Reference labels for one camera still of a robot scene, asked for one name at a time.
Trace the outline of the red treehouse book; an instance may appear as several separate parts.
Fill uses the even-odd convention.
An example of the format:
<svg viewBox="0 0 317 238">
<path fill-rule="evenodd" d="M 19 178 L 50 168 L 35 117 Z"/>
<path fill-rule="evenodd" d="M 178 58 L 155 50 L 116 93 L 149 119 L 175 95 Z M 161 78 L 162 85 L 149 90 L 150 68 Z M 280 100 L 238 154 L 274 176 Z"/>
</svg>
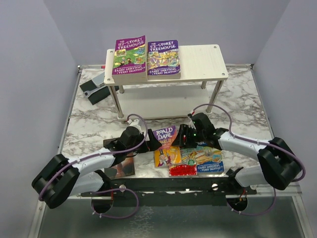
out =
<svg viewBox="0 0 317 238">
<path fill-rule="evenodd" d="M 197 175 L 196 149 L 188 148 L 180 150 L 181 161 L 169 166 L 170 177 L 190 177 Z"/>
</svg>

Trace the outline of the roald dahl charlie book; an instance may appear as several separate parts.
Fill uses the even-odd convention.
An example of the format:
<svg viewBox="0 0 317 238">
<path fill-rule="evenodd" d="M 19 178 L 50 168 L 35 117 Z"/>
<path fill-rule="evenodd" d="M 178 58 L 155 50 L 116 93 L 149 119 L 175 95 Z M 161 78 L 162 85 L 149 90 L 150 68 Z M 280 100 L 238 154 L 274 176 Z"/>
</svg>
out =
<svg viewBox="0 0 317 238">
<path fill-rule="evenodd" d="M 153 131 L 155 138 L 161 143 L 161 147 L 154 151 L 156 168 L 169 167 L 182 162 L 180 148 L 172 146 L 177 137 L 176 126 L 161 128 Z"/>
</svg>

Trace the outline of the orange 39-storey treehouse book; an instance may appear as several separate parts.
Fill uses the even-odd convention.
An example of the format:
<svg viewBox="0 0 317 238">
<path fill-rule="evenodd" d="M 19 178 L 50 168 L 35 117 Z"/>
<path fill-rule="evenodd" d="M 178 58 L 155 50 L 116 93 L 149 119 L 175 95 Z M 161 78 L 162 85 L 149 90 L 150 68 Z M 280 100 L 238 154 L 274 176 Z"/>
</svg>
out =
<svg viewBox="0 0 317 238">
<path fill-rule="evenodd" d="M 140 74 L 118 74 L 113 75 L 112 78 L 115 83 L 124 85 L 148 81 L 146 75 Z"/>
</svg>

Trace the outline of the purple treehouse book front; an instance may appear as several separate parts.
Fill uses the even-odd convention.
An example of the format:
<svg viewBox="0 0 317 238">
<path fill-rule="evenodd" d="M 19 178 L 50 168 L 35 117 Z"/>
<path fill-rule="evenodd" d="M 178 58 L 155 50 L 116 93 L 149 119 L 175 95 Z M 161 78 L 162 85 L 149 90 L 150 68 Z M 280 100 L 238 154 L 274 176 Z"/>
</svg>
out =
<svg viewBox="0 0 317 238">
<path fill-rule="evenodd" d="M 181 66 L 177 40 L 148 42 L 148 79 L 180 79 Z"/>
</svg>

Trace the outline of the purple treehouse book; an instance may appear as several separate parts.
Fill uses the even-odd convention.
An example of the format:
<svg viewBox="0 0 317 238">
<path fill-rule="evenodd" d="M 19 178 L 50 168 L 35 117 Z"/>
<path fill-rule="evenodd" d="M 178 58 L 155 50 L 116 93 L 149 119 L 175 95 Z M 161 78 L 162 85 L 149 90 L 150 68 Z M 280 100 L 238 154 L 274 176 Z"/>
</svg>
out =
<svg viewBox="0 0 317 238">
<path fill-rule="evenodd" d="M 145 35 L 116 40 L 112 76 L 118 74 L 147 76 L 147 40 Z"/>
<path fill-rule="evenodd" d="M 148 42 L 148 79 L 180 79 L 181 66 L 177 40 Z"/>
</svg>

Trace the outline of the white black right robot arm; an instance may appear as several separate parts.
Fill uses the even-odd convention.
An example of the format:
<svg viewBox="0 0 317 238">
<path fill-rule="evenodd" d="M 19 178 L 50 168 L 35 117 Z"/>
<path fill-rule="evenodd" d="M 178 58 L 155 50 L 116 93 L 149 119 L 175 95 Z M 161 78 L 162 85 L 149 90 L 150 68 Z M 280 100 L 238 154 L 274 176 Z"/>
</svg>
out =
<svg viewBox="0 0 317 238">
<path fill-rule="evenodd" d="M 233 134 L 229 129 L 215 128 L 204 113 L 189 115 L 191 125 L 181 124 L 173 146 L 196 148 L 198 145 L 220 151 L 235 152 L 259 163 L 258 166 L 230 168 L 226 175 L 228 190 L 238 194 L 252 185 L 269 184 L 284 190 L 290 183 L 304 178 L 304 165 L 285 141 L 279 137 L 272 140 L 256 140 Z"/>
</svg>

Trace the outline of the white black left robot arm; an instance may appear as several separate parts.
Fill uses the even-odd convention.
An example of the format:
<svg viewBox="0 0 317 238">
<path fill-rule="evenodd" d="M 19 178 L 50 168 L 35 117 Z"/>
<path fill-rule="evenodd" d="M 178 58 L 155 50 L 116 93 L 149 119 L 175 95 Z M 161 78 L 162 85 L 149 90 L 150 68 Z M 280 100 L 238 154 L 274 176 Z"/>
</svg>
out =
<svg viewBox="0 0 317 238">
<path fill-rule="evenodd" d="M 151 129 L 143 133 L 136 126 L 128 126 L 119 138 L 112 139 L 102 149 L 86 156 L 67 158 L 55 155 L 33 179 L 31 186 L 39 200 L 49 208 L 60 206 L 68 197 L 93 191 L 105 195 L 108 179 L 101 169 L 123 162 L 129 154 L 147 153 L 161 147 Z"/>
</svg>

